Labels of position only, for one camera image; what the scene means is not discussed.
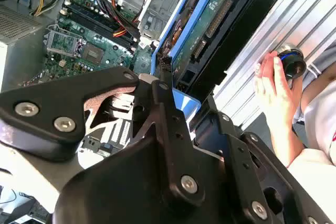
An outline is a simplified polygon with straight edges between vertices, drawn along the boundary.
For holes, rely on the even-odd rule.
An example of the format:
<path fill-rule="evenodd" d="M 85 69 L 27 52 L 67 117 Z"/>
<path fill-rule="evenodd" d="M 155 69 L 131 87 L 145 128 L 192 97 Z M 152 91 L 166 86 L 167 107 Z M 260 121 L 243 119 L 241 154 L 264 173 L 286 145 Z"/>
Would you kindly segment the person's bare hand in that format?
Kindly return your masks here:
<path fill-rule="evenodd" d="M 267 54 L 254 77 L 255 94 L 269 123 L 292 123 L 302 94 L 302 78 L 288 86 L 276 51 Z"/>

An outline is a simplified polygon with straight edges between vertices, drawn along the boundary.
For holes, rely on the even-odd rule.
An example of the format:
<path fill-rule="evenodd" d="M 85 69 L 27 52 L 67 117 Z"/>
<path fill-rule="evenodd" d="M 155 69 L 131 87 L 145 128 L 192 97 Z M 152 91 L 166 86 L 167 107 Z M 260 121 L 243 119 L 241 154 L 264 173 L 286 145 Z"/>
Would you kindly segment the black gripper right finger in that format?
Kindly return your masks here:
<path fill-rule="evenodd" d="M 331 223 L 254 133 L 239 134 L 209 96 L 190 122 L 195 147 L 219 157 L 234 223 Z"/>

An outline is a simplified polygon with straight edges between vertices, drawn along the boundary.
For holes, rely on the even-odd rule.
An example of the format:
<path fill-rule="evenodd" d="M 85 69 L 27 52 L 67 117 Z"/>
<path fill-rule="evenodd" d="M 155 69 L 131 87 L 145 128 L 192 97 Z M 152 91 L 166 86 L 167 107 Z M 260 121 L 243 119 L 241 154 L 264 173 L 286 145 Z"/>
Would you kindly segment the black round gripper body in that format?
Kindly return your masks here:
<path fill-rule="evenodd" d="M 224 162 L 194 148 L 192 164 L 205 189 L 199 207 L 166 201 L 158 148 L 149 138 L 80 172 L 63 188 L 53 223 L 250 223 Z"/>

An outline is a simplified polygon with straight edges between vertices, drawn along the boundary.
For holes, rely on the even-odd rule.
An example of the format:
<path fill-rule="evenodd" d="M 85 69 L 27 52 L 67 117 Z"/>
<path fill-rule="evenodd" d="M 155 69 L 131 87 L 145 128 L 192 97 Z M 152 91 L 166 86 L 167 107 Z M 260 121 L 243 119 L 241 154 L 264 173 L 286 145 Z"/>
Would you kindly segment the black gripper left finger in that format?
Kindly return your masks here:
<path fill-rule="evenodd" d="M 143 81 L 124 67 L 1 94 L 1 168 L 11 173 L 12 184 L 45 207 L 56 207 L 66 184 L 84 171 L 74 163 L 75 155 L 102 102 L 126 93 L 138 98 L 144 111 L 135 115 L 140 127 L 119 152 L 153 138 L 164 199 L 199 207 L 205 189 L 190 161 L 194 149 L 171 87 L 160 80 Z"/>

